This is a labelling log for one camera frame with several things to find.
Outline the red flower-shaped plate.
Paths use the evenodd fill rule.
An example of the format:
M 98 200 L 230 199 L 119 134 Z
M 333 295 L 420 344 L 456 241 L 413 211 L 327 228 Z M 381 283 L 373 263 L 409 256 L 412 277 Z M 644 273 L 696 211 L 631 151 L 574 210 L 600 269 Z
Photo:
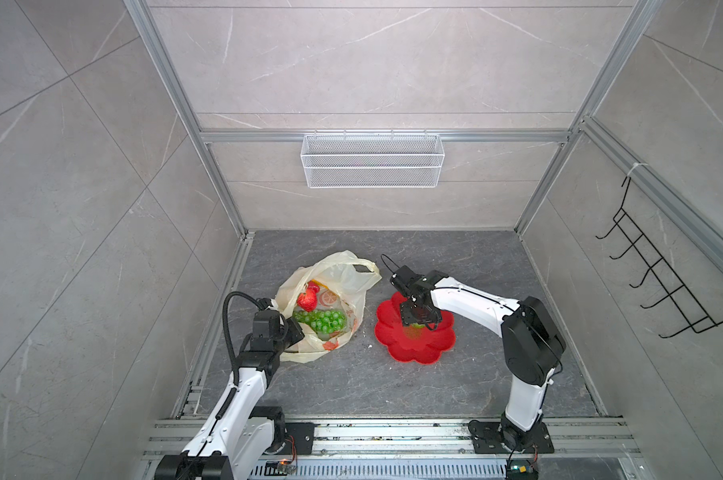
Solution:
M 387 348 L 389 355 L 399 362 L 415 361 L 423 365 L 438 362 L 443 352 L 455 346 L 455 317 L 449 312 L 443 312 L 443 321 L 434 330 L 429 327 L 411 329 L 403 326 L 399 316 L 399 304 L 403 300 L 405 298 L 401 294 L 395 293 L 389 300 L 377 306 L 375 338 Z

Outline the cream plastic bag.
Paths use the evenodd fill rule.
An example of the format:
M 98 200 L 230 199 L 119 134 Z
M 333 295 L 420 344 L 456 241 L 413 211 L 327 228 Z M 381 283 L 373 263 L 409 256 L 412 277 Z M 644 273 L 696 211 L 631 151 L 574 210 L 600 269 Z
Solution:
M 344 331 L 332 335 L 317 334 L 309 325 L 299 323 L 305 338 L 288 348 L 281 360 L 309 363 L 345 346 L 363 323 L 365 296 L 381 280 L 379 267 L 351 251 L 334 253 L 309 267 L 301 267 L 278 289 L 275 304 L 281 314 L 294 318 L 301 310 L 297 299 L 310 281 L 321 287 L 316 310 L 343 310 L 347 316 Z

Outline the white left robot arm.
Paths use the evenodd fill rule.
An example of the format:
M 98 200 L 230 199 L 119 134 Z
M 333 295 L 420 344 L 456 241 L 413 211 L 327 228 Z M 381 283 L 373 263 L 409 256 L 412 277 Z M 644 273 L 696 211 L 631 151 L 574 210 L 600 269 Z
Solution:
M 263 454 L 286 442 L 282 410 L 258 403 L 282 354 L 303 340 L 302 328 L 276 310 L 264 310 L 256 313 L 239 351 L 229 325 L 224 335 L 232 366 L 226 389 L 197 435 L 179 454 L 161 459 L 156 479 L 247 479 Z

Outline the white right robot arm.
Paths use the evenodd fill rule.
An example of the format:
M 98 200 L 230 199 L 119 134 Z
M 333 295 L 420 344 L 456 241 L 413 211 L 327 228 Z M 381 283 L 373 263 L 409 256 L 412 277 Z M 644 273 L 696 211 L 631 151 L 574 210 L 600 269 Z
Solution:
M 563 367 L 567 343 L 543 301 L 515 300 L 469 287 L 437 270 L 417 274 L 407 266 L 391 274 L 391 285 L 405 301 L 399 308 L 405 326 L 438 326 L 445 312 L 465 317 L 503 341 L 505 365 L 511 372 L 511 393 L 497 437 L 514 452 L 533 445 L 543 432 L 543 402 L 553 376 Z

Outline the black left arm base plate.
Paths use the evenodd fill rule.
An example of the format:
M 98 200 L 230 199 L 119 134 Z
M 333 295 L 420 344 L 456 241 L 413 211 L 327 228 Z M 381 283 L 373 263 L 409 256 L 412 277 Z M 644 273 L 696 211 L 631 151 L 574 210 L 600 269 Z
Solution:
M 311 455 L 314 449 L 317 425 L 311 422 L 277 424 L 266 455 Z

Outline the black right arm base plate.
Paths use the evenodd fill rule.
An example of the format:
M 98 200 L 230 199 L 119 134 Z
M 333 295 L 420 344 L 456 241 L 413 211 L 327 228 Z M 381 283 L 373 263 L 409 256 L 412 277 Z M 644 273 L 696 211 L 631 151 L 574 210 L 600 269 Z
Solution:
M 473 450 L 477 454 L 553 454 L 555 447 L 547 425 L 537 420 L 531 430 L 523 431 L 503 417 L 499 421 L 471 420 L 467 424 Z

